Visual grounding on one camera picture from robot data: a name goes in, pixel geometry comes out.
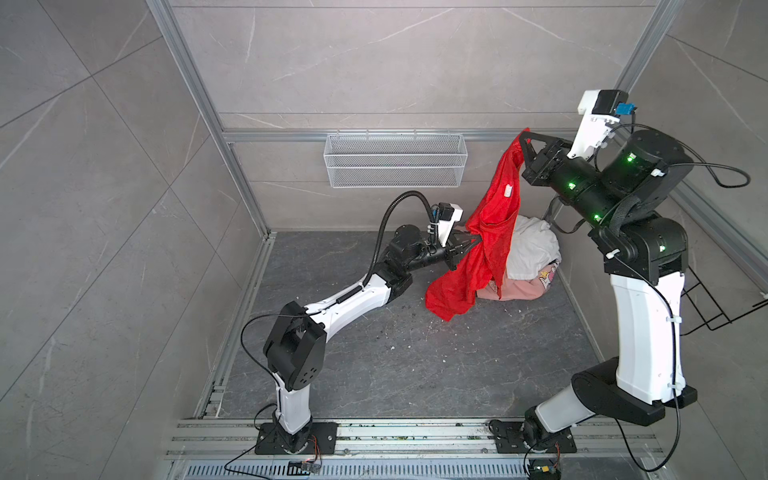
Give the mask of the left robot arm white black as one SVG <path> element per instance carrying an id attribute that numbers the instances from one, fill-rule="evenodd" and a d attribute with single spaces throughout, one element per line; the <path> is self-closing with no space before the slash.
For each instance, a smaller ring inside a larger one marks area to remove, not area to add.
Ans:
<path id="1" fill-rule="evenodd" d="M 328 340 L 368 312 L 384 307 L 412 284 L 412 272 L 444 262 L 454 269 L 481 237 L 451 231 L 432 241 L 418 227 L 399 227 L 373 264 L 373 273 L 322 301 L 285 305 L 263 347 L 276 382 L 274 432 L 288 453 L 300 452 L 312 437 L 310 385 L 319 375 Z"/>

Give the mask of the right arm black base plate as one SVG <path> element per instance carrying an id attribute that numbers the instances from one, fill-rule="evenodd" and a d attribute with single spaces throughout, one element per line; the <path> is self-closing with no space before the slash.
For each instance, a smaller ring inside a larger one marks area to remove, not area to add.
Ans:
<path id="1" fill-rule="evenodd" d="M 487 427 L 500 454 L 577 452 L 569 429 L 550 433 L 531 419 L 523 421 L 492 419 L 487 423 Z"/>

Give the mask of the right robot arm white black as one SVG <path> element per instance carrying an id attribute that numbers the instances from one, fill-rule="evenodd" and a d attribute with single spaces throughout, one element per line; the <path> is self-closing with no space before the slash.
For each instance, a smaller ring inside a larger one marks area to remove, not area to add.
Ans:
<path id="1" fill-rule="evenodd" d="M 651 129 L 632 133 L 602 170 L 568 157 L 571 144 L 563 139 L 524 132 L 519 142 L 524 179 L 552 188 L 590 226 L 610 277 L 619 332 L 618 356 L 574 374 L 569 386 L 526 412 L 526 446 L 545 451 L 594 416 L 649 426 L 667 409 L 695 402 L 680 353 L 688 236 L 655 211 L 693 160 L 678 140 Z"/>

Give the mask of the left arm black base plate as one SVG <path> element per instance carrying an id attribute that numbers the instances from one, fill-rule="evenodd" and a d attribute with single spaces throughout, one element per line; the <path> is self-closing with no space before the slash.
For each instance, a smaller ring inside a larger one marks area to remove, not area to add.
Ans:
<path id="1" fill-rule="evenodd" d="M 310 422 L 294 434 L 289 434 L 274 422 L 264 423 L 259 428 L 254 448 L 256 455 L 301 454 L 314 456 L 332 455 L 335 452 L 338 424 L 333 422 Z"/>

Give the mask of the red cloth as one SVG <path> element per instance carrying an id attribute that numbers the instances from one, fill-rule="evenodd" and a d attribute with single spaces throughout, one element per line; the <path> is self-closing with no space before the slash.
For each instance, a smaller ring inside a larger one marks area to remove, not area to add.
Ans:
<path id="1" fill-rule="evenodd" d="M 490 186 L 466 228 L 481 237 L 455 270 L 435 280 L 425 294 L 426 308 L 443 321 L 467 313 L 477 293 L 492 285 L 502 294 L 506 262 L 515 223 L 521 207 L 520 170 L 524 165 L 523 146 L 515 138 L 501 156 Z"/>

